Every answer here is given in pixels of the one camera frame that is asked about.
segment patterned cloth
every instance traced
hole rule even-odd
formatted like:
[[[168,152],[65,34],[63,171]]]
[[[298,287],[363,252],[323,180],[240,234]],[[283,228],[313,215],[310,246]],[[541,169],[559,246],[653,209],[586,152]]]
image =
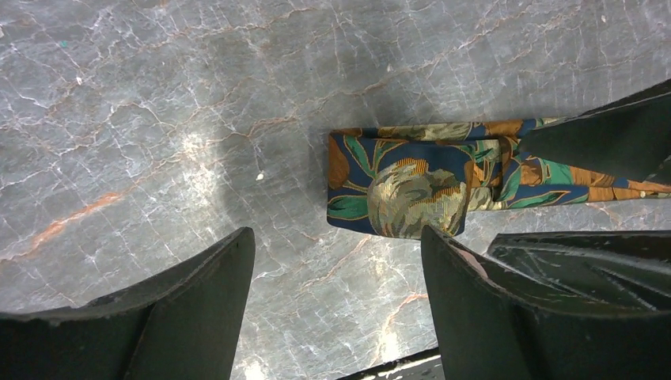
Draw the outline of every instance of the patterned cloth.
[[[333,131],[328,136],[328,223],[419,239],[425,225],[460,234],[467,211],[671,196],[671,186],[519,152],[522,136],[552,121]]]

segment marble floor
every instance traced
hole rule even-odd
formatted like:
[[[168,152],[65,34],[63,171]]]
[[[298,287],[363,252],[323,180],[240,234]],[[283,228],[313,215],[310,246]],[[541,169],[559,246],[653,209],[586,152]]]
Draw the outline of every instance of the marble floor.
[[[669,0],[2,1],[0,310],[80,306],[251,226],[233,379],[431,348],[418,244],[325,222],[326,132],[575,115],[671,77],[669,39]],[[649,199],[472,213],[459,239],[668,228]]]

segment marble surface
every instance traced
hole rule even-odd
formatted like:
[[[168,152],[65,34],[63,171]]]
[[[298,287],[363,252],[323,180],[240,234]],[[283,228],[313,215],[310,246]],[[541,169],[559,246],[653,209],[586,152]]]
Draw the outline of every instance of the marble surface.
[[[670,4],[2,1],[0,310],[82,305],[251,226],[234,379],[333,379],[433,347],[419,245],[325,222],[326,132],[613,101],[671,77]],[[480,212],[460,240],[670,215],[652,199]]]

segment black plastic part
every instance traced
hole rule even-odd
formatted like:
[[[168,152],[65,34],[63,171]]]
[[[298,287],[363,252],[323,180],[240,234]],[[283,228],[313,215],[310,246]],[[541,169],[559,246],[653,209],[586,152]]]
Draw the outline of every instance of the black plastic part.
[[[82,308],[0,314],[0,378],[229,378],[254,250],[243,228]]]
[[[663,236],[657,243],[664,241],[669,247],[669,233],[660,234]],[[518,243],[526,238],[516,236],[512,240]],[[564,237],[556,238],[562,243]],[[589,235],[584,234],[580,239],[584,244],[589,241]],[[517,262],[520,267],[527,265],[517,256],[529,255],[528,248],[517,245],[509,249],[507,243],[510,241],[507,237],[499,238],[493,250],[505,254],[509,263]],[[545,243],[526,242],[532,247],[542,247]],[[567,248],[570,244],[557,244],[557,241],[552,244],[563,247],[555,253],[570,251]],[[536,256],[534,260],[547,263],[535,269],[541,274],[536,276],[530,274],[532,269],[523,272],[495,258],[483,257],[425,227],[422,260],[445,378],[668,377],[671,373],[671,362],[668,361],[671,315],[666,302],[632,304],[631,289],[627,287],[620,288],[621,294],[626,295],[621,300],[611,299],[616,287],[603,287],[598,281],[590,289],[589,282],[585,282],[589,279],[572,276],[571,271],[582,265],[598,267],[595,260],[599,258],[593,255],[583,260],[579,251],[577,249],[570,259],[560,254],[562,260],[559,261],[553,260],[551,249],[543,251],[543,256]],[[608,257],[607,250],[599,252],[605,268],[622,258]],[[634,255],[629,259],[636,261]],[[647,264],[653,266],[655,263],[666,265],[656,258],[641,260],[649,260]],[[542,275],[544,268],[553,266],[559,270],[553,275]],[[647,279],[651,272],[654,276],[660,273],[666,276],[667,283],[671,279],[664,268],[655,269],[643,262],[630,270],[626,278],[618,276],[616,271],[613,272],[615,275],[609,275],[621,283],[648,288]],[[573,289],[577,283],[582,283],[581,291]],[[657,291],[658,295],[664,295],[663,289]]]
[[[520,150],[633,181],[671,184],[671,79],[531,131]]]

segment gray marble tabletop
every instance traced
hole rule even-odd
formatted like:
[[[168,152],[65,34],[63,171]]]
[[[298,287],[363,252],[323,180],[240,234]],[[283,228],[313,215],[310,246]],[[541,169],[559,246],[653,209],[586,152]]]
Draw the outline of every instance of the gray marble tabletop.
[[[325,222],[327,131],[616,100],[671,77],[670,4],[1,1],[0,310],[80,306],[251,226],[234,379],[333,379],[432,347],[419,245]],[[459,239],[670,215],[652,199],[472,213]]]

